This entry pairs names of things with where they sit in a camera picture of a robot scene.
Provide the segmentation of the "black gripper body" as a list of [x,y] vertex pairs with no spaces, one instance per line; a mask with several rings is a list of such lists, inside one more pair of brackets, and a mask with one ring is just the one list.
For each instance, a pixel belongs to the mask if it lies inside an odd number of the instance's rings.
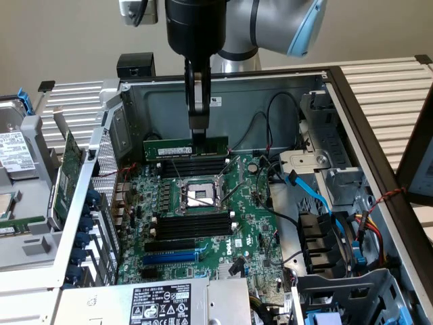
[[165,1],[171,49],[186,58],[209,58],[226,38],[225,1]]

